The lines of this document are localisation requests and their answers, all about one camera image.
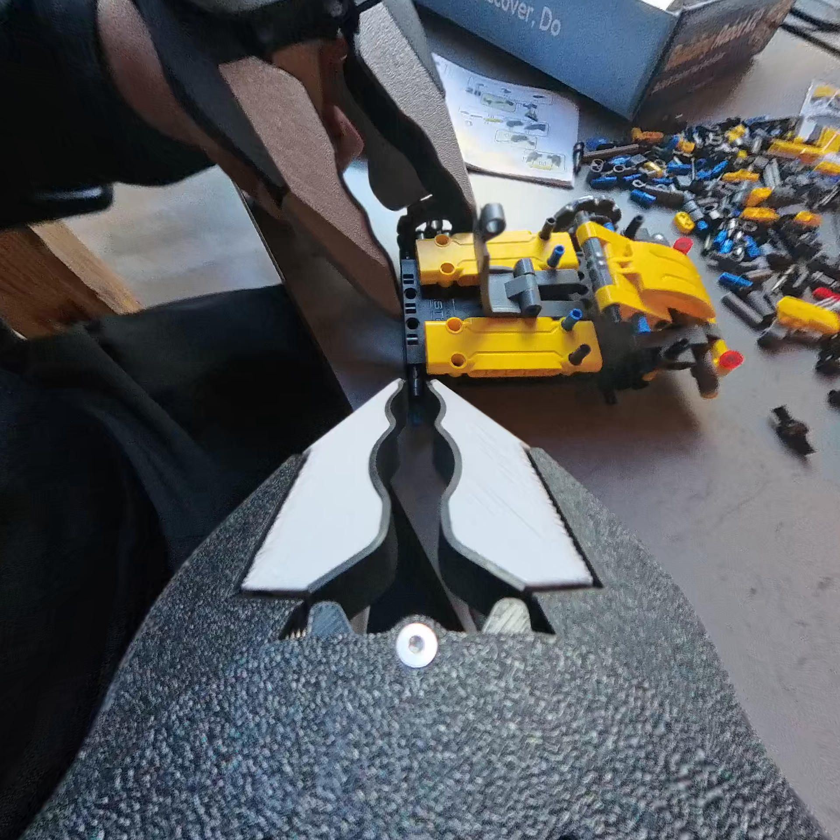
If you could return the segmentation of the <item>building instruction booklet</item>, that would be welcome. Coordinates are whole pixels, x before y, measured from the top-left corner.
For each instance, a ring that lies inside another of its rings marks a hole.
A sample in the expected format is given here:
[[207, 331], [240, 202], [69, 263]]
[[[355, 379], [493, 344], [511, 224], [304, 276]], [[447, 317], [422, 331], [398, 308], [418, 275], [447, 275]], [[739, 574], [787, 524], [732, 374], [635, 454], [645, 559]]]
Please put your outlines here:
[[433, 54], [468, 171], [574, 185], [577, 104], [555, 91], [503, 82]]

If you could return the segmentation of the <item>small black brick piece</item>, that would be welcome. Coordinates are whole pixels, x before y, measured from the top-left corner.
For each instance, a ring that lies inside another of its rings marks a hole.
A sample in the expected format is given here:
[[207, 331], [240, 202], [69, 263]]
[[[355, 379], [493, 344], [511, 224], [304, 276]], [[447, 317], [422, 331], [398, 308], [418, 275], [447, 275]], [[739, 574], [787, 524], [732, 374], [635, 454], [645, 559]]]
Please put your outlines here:
[[807, 459], [816, 452], [810, 439], [810, 428], [791, 415], [786, 406], [770, 410], [770, 425], [780, 443], [796, 457]]

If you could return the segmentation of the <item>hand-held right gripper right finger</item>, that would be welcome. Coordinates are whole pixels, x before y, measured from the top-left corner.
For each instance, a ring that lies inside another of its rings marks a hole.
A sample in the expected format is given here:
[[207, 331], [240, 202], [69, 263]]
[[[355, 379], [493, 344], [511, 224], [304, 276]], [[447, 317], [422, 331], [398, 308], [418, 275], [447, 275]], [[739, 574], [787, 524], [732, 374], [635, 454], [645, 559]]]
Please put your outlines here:
[[438, 557], [455, 592], [553, 592], [595, 580], [530, 447], [440, 381], [435, 465], [445, 483]]

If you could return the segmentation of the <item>person's left hand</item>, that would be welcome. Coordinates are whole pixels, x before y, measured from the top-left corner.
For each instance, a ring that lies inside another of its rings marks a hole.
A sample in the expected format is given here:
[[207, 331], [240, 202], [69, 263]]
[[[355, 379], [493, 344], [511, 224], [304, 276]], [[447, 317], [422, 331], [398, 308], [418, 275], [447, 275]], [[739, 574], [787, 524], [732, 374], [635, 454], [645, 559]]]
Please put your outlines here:
[[98, 32], [111, 77], [143, 121], [172, 140], [204, 152], [245, 194], [256, 199], [259, 180], [194, 122], [170, 88], [151, 34], [130, 1], [99, 1]]

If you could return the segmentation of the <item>blue toy box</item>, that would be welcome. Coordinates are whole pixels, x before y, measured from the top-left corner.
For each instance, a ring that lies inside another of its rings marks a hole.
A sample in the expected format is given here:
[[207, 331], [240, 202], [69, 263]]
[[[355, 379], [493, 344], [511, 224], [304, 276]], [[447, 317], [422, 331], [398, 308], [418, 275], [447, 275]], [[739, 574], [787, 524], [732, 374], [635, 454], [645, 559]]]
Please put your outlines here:
[[625, 118], [662, 110], [771, 41], [793, 1], [420, 1]]

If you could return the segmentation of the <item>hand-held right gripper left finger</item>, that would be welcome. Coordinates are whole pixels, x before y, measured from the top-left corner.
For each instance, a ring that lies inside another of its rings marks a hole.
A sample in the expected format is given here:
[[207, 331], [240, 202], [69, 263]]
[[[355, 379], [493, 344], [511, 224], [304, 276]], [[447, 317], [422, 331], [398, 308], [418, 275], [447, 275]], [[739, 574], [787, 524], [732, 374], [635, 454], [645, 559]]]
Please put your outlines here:
[[242, 580], [249, 594], [374, 600], [394, 576], [386, 546], [404, 381], [392, 381], [304, 453]]

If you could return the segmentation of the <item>grey desk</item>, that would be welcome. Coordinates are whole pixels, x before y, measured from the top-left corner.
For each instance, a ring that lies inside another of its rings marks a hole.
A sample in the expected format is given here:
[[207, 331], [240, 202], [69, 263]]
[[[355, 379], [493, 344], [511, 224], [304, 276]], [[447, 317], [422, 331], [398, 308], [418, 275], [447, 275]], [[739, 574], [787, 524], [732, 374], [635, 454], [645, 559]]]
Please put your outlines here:
[[[676, 107], [689, 120], [797, 112], [838, 59], [784, 30], [752, 64]], [[302, 234], [254, 207], [266, 246], [346, 400], [366, 402], [402, 367], [398, 324], [355, 293]], [[546, 450], [636, 533], [691, 601], [753, 728], [815, 819], [838, 838], [837, 386], [796, 343], [763, 353], [719, 311], [741, 368], [719, 396], [669, 374], [606, 405], [591, 382], [447, 380], [481, 412]], [[770, 411], [811, 431], [799, 459]]]

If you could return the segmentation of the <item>yellow toy brick vehicle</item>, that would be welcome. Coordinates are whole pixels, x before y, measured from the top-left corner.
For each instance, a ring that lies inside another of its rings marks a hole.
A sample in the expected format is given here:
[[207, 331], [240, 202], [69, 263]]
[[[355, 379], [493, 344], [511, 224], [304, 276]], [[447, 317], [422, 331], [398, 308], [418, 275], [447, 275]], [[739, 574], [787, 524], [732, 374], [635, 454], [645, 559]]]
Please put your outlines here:
[[650, 234], [643, 218], [585, 196], [538, 232], [508, 229], [502, 207], [484, 206], [472, 233], [457, 232], [431, 198], [397, 226], [409, 399], [435, 377], [481, 380], [592, 377], [604, 398], [687, 371], [699, 394], [743, 355], [719, 330], [691, 260], [691, 240]]

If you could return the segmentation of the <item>person's legs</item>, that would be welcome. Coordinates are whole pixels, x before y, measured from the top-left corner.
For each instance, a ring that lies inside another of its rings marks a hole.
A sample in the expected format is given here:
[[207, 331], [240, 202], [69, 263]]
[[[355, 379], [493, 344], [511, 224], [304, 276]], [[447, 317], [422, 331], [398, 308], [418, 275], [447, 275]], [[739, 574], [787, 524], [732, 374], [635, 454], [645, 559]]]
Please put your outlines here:
[[2, 322], [2, 838], [74, 760], [173, 573], [346, 407], [281, 285], [37, 339]]

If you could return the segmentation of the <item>pile of loose toy bricks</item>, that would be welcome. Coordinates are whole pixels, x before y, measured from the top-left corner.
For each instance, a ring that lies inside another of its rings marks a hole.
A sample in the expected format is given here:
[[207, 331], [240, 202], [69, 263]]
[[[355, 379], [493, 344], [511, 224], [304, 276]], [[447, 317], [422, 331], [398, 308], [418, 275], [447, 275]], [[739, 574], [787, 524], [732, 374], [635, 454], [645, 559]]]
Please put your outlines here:
[[592, 190], [672, 210], [759, 346], [812, 344], [815, 371], [838, 376], [838, 246], [822, 233], [838, 221], [838, 141], [838, 85], [815, 81], [792, 117], [668, 115], [653, 130], [578, 141], [572, 165]]

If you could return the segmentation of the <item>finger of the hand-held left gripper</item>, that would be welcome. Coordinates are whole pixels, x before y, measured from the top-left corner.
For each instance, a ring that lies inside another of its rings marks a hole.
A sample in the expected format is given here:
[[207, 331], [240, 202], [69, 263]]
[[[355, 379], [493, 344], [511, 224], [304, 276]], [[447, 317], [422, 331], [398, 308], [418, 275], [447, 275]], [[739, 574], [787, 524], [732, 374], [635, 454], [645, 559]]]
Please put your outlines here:
[[274, 204], [354, 289], [400, 316], [392, 263], [343, 180], [361, 137], [334, 100], [341, 62], [334, 53], [275, 53], [219, 69], [286, 185]]
[[476, 200], [445, 86], [412, 2], [348, 2], [343, 78], [381, 205], [423, 204], [427, 217], [472, 230]]

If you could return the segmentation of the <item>person's left forearm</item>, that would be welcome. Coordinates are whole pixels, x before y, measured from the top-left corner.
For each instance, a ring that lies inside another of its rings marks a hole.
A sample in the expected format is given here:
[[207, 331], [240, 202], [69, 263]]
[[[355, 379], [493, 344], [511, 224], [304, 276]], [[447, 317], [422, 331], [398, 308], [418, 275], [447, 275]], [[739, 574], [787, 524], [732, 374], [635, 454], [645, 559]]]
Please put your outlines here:
[[2, 229], [105, 209], [117, 183], [168, 186], [211, 166], [122, 99], [96, 2], [2, 2]]

